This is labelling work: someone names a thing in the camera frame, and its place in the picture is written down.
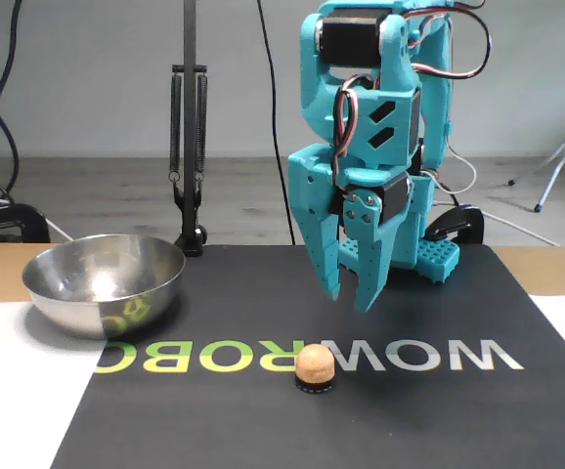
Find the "teal gripper with motor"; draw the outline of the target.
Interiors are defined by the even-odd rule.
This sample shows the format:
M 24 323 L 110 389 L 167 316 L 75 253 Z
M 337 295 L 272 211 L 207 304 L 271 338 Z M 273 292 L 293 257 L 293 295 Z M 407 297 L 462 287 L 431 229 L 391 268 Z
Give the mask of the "teal gripper with motor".
M 368 168 L 346 156 L 337 169 L 333 149 L 314 144 L 289 157 L 289 201 L 309 258 L 327 298 L 340 291 L 338 225 L 357 242 L 354 307 L 367 312 L 386 284 L 398 230 L 408 211 L 413 181 L 401 168 Z

